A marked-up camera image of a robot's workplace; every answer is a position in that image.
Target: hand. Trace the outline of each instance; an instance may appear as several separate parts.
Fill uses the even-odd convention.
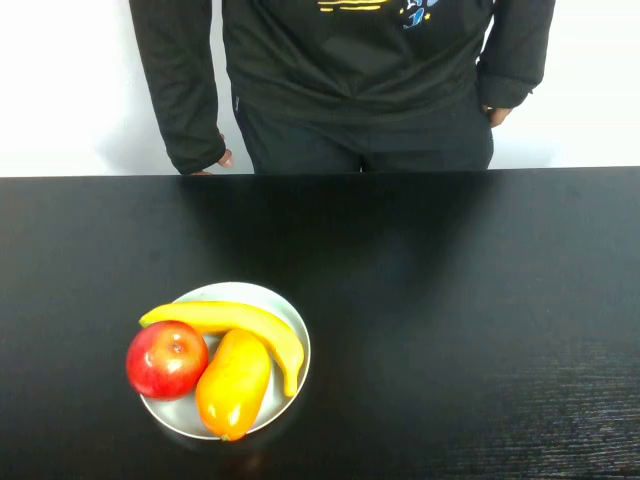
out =
[[[491,108],[488,105],[483,105],[482,108],[487,112],[491,128],[502,125],[502,122],[504,122],[509,114],[513,112],[513,108]]]
[[[222,158],[220,160],[218,160],[216,163],[218,165],[220,165],[222,168],[233,168],[233,154],[231,153],[231,150],[227,149],[224,152],[224,155],[222,156]],[[196,172],[192,175],[213,175],[212,173],[209,172],[205,172],[204,170],[201,172]]]

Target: plate rim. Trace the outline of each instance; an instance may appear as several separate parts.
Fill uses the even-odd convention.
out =
[[[309,368],[311,367],[311,336],[309,335],[309,330],[307,329],[307,324],[304,322],[304,319],[302,318],[302,315],[300,315],[300,312],[298,312],[298,310],[291,304],[291,302],[289,302],[286,298],[284,298],[282,295],[280,295],[277,292],[274,292],[273,290],[270,290],[266,287],[263,287],[262,285],[256,285],[254,283],[247,283],[247,282],[220,282],[220,283],[211,283],[209,285],[203,285],[202,287],[198,287],[195,288],[183,295],[180,295],[177,299],[175,299],[173,302],[171,303],[182,303],[181,299],[186,297],[187,295],[191,295],[194,293],[197,293],[199,290],[204,290],[206,288],[211,288],[211,287],[220,287],[220,286],[237,286],[237,285],[242,285],[243,287],[251,287],[251,288],[257,288],[259,290],[264,290],[270,294],[276,295],[278,297],[280,297],[280,299],[282,300],[282,302],[284,302],[288,307],[290,307],[297,315],[298,317],[300,317],[300,321],[302,323],[302,329],[304,330],[305,335],[307,336],[307,339],[309,340],[309,352],[306,354],[306,362],[307,362],[307,368],[304,372],[304,375],[302,376],[302,380],[300,381],[300,385],[298,386],[298,391],[296,392],[296,394],[289,398],[289,401],[286,403],[285,407],[280,410],[280,412],[277,413],[277,415],[274,415],[273,418],[269,419],[269,421],[263,423],[262,425],[260,425],[259,427],[254,427],[251,430],[249,430],[247,432],[247,435],[257,432],[258,430],[262,430],[263,428],[269,426],[272,422],[274,422],[278,417],[280,417],[280,415],[282,415],[284,412],[287,411],[287,409],[291,406],[291,404],[296,400],[296,398],[298,398],[298,395],[300,395],[300,392],[302,391],[302,387],[304,387],[304,384],[307,380],[307,376],[309,375]],[[249,305],[249,306],[254,306],[255,305],[251,305],[249,303],[244,303],[244,305]],[[184,432],[182,430],[177,429],[176,427],[169,425],[167,422],[165,422],[162,418],[160,418],[154,411],[153,409],[151,409],[151,407],[149,406],[149,404],[147,403],[147,399],[144,395],[140,394],[140,399],[142,400],[143,405],[145,406],[145,408],[147,409],[147,411],[151,414],[151,416],[153,418],[156,419],[157,422],[159,422],[160,424],[162,424],[163,426],[165,426],[166,428],[168,428],[169,430],[182,435],[184,437],[189,437],[189,438],[193,438],[195,440],[205,440],[205,441],[220,441],[220,437],[215,437],[215,436],[203,436],[203,435],[195,435],[193,433],[187,433]]]

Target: person's right hand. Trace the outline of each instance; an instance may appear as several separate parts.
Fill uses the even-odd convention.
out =
[[[231,153],[231,150],[227,148],[222,158],[218,160],[216,163],[220,165],[222,168],[233,168],[233,154]],[[213,174],[209,172],[201,171],[201,172],[196,172],[193,175],[213,175]]]

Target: finger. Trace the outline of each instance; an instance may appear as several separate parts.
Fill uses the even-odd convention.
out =
[[[498,127],[506,120],[507,116],[511,113],[510,108],[496,108],[489,113],[489,120],[491,122],[491,128]]]
[[[231,168],[233,167],[233,158],[231,157],[231,150],[227,150],[224,152],[224,155],[220,160],[218,160],[218,165],[223,168]]]

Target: banana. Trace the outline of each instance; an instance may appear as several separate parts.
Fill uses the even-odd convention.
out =
[[[275,315],[242,303],[171,303],[151,310],[140,319],[140,325],[148,327],[165,320],[184,322],[202,334],[218,335],[233,329],[253,333],[267,344],[282,369],[285,395],[293,397],[298,391],[304,349],[291,327]]]

